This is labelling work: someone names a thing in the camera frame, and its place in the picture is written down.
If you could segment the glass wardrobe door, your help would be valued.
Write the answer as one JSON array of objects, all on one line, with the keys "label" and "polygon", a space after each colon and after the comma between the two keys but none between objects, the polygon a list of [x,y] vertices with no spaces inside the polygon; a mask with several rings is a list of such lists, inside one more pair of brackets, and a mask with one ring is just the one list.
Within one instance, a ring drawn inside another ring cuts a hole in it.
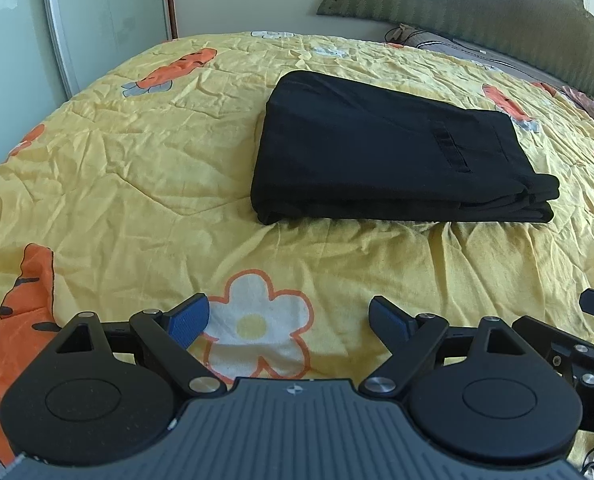
[{"label": "glass wardrobe door", "polygon": [[0,163],[65,101],[44,0],[0,0]]},{"label": "glass wardrobe door", "polygon": [[177,36],[171,0],[44,0],[66,96]]}]

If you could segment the grey patterned pillow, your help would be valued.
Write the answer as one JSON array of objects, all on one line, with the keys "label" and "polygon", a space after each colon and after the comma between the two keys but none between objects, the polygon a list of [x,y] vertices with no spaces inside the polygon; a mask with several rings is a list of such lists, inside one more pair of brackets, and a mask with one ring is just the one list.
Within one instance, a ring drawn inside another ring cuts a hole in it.
[{"label": "grey patterned pillow", "polygon": [[556,88],[561,88],[564,84],[558,78],[527,63],[515,60],[509,55],[476,46],[476,44],[469,44],[459,39],[440,36],[434,34],[434,32],[427,32],[427,30],[406,24],[400,24],[386,32],[385,41],[389,44],[442,53],[454,58],[460,58],[460,60],[472,61],[491,68],[491,70],[498,70],[529,82],[544,82]]}]

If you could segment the green padded headboard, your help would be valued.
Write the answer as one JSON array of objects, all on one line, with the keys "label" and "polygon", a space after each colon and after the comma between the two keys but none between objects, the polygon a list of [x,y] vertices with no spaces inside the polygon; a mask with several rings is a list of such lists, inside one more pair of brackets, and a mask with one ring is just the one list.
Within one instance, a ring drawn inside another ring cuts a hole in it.
[{"label": "green padded headboard", "polygon": [[594,98],[594,16],[584,0],[322,0],[318,12],[477,44]]}]

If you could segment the black pants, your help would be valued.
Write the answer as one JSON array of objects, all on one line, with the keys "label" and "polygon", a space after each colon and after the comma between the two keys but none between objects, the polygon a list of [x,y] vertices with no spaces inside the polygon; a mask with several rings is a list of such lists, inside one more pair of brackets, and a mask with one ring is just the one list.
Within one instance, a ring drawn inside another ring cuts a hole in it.
[{"label": "black pants", "polygon": [[560,182],[511,119],[296,70],[265,106],[251,206],[303,218],[548,223]]}]

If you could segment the left glass wardrobe door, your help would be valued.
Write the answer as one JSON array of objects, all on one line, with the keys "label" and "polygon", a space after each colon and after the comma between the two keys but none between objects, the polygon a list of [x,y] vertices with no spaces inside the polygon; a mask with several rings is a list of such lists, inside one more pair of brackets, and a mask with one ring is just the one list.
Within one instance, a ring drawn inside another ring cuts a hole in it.
[{"label": "left glass wardrobe door", "polygon": [[65,101],[44,0],[0,0],[0,163]]}]

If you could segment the right glass wardrobe door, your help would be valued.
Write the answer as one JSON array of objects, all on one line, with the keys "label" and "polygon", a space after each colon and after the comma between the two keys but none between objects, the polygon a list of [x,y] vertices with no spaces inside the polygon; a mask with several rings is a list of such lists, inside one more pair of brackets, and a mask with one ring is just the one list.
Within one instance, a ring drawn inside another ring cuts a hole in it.
[{"label": "right glass wardrobe door", "polygon": [[44,0],[66,96],[177,36],[171,0]]}]

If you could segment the yellow floral bedspread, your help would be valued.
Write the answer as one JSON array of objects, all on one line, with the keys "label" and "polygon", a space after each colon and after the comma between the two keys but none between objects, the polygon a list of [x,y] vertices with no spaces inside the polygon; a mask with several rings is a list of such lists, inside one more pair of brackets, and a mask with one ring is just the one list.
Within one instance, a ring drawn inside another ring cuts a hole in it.
[{"label": "yellow floral bedspread", "polygon": [[[265,102],[293,70],[462,108],[504,100],[532,167],[559,179],[546,224],[306,220],[261,224],[249,190]],[[35,342],[3,323],[24,263],[43,271],[27,323],[123,321],[194,292],[196,358],[224,379],[360,379],[385,348],[382,295],[454,324],[530,315],[594,343],[594,121],[565,96],[449,55],[287,32],[160,44],[96,80],[0,165],[0,390]]]}]

